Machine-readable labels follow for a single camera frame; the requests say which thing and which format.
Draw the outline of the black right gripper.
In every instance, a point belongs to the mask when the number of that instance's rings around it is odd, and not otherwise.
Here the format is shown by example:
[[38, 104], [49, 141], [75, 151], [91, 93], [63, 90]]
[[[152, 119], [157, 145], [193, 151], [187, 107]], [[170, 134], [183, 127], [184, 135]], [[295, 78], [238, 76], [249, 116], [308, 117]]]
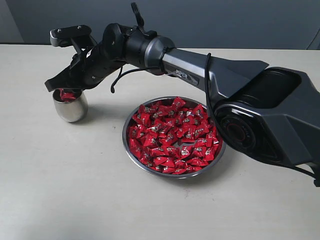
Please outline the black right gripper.
[[107, 76], [120, 68], [120, 52], [112, 47], [74, 47], [67, 71], [61, 71], [44, 85], [49, 92], [64, 90], [88, 90], [95, 88]]

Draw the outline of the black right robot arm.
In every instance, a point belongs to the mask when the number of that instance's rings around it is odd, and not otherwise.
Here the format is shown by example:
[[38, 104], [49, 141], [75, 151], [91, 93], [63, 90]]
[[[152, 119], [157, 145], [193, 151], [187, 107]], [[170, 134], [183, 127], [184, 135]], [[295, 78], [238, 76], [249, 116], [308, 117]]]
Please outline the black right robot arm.
[[319, 186], [320, 94], [305, 72], [178, 49], [170, 38], [146, 31], [136, 3], [131, 8], [136, 26], [111, 23], [99, 43], [86, 25], [51, 30], [52, 46], [72, 46], [76, 53], [45, 82], [47, 90], [81, 94], [126, 64], [136, 72], [179, 78], [205, 92], [209, 115], [231, 148], [304, 173]]

